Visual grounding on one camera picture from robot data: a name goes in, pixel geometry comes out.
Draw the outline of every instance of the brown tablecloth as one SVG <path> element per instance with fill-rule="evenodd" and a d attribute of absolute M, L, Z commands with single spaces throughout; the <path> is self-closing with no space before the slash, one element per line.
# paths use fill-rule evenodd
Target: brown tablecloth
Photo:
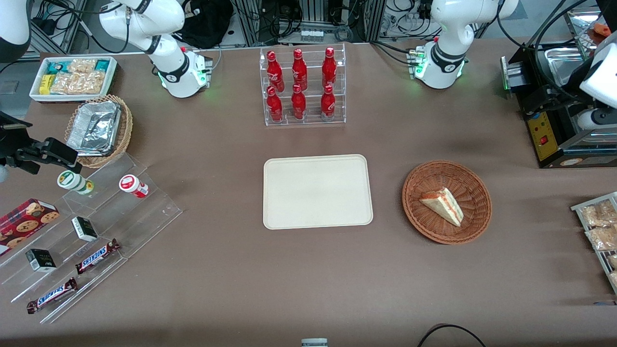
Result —
<path fill-rule="evenodd" d="M 608 280 L 569 210 L 616 190 L 616 171 L 537 168 L 501 87 L 499 57 L 515 47 L 477 40 L 447 90 L 411 81 L 368 44 L 346 48 L 348 121 L 329 128 L 264 126 L 258 49 L 224 51 L 212 87 L 189 99 L 161 88 L 146 56 L 117 56 L 115 94 L 135 122 L 128 152 L 186 212 L 51 325 L 2 296 L 0 344 L 415 346 L 448 322 L 489 346 L 617 345 L 617 308 L 592 305 L 613 299 Z M 30 135 L 63 138 L 74 108 L 33 102 Z M 263 226 L 268 159 L 352 153 L 368 160 L 371 224 Z M 403 212 L 405 177 L 433 159 L 469 167 L 491 192 L 492 222 L 470 244 L 435 244 Z M 59 172 L 11 170 L 0 212 L 61 197 Z M 425 344 L 448 345 L 475 342 L 442 330 Z"/>

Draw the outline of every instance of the round wicker basket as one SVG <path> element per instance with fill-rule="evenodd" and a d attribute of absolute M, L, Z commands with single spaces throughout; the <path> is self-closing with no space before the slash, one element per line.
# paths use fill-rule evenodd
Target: round wicker basket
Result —
<path fill-rule="evenodd" d="M 463 211 L 460 227 L 452 225 L 420 202 L 428 191 L 446 187 Z M 471 242 L 489 226 L 492 204 L 482 180 L 470 169 L 450 161 L 430 161 L 413 169 L 403 185 L 403 208 L 424 236 L 447 245 Z"/>
<path fill-rule="evenodd" d="M 86 103 L 95 103 L 95 102 L 104 102 L 104 101 L 113 101 L 118 103 L 122 107 L 122 113 L 120 114 L 120 125 L 118 126 L 118 134 L 116 135 L 115 140 L 115 149 L 107 157 L 77 157 L 77 161 L 86 167 L 90 167 L 92 169 L 98 169 L 105 165 L 105 163 L 112 160 L 115 156 L 118 156 L 122 152 L 126 151 L 128 147 L 128 143 L 131 140 L 131 132 L 133 131 L 133 116 L 131 115 L 131 110 L 128 109 L 125 102 L 114 95 L 106 95 L 101 98 L 96 98 L 92 100 L 86 101 Z M 75 121 L 75 116 L 77 115 L 77 111 L 73 112 L 73 116 L 68 121 L 68 127 L 64 132 L 64 141 L 68 140 L 68 136 L 71 134 L 71 129 L 73 129 L 73 122 Z"/>

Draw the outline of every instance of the black bag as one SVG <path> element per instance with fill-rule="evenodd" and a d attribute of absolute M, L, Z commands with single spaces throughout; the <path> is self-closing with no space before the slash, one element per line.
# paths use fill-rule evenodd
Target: black bag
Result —
<path fill-rule="evenodd" d="M 221 43 L 233 15 L 230 0 L 185 0 L 182 8 L 184 26 L 174 33 L 175 38 L 199 49 Z"/>

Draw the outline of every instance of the red cookie box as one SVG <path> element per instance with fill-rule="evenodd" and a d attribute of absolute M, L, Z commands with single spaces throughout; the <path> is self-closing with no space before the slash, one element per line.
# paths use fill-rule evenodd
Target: red cookie box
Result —
<path fill-rule="evenodd" d="M 29 199 L 0 217 L 0 256 L 59 216 L 55 206 Z"/>

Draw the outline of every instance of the coca-cola bottle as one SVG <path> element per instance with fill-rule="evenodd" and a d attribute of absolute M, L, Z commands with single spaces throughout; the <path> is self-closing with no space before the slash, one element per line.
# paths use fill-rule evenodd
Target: coca-cola bottle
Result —
<path fill-rule="evenodd" d="M 307 100 L 302 93 L 302 87 L 298 83 L 294 85 L 294 94 L 291 96 L 291 104 L 294 107 L 294 117 L 297 120 L 304 120 L 307 110 Z"/>
<path fill-rule="evenodd" d="M 276 61 L 274 51 L 269 51 L 266 56 L 268 57 L 268 79 L 270 84 L 276 88 L 277 92 L 282 93 L 285 90 L 285 82 L 283 82 L 281 64 Z"/>
<path fill-rule="evenodd" d="M 324 122 L 330 122 L 334 119 L 334 103 L 336 102 L 336 98 L 332 94 L 332 85 L 326 85 L 323 92 L 321 96 L 321 119 Z"/>
<path fill-rule="evenodd" d="M 294 65 L 291 67 L 294 74 L 294 83 L 300 85 L 302 90 L 306 90 L 309 87 L 309 76 L 307 73 L 307 63 L 302 58 L 302 50 L 294 49 Z"/>
<path fill-rule="evenodd" d="M 333 85 L 336 81 L 336 61 L 334 61 L 334 48 L 326 48 L 326 59 L 321 66 L 321 84 Z"/>
<path fill-rule="evenodd" d="M 268 93 L 266 103 L 268 104 L 270 118 L 272 118 L 272 122 L 280 123 L 283 121 L 283 104 L 281 99 L 276 95 L 276 90 L 273 86 L 268 86 L 266 92 Z"/>

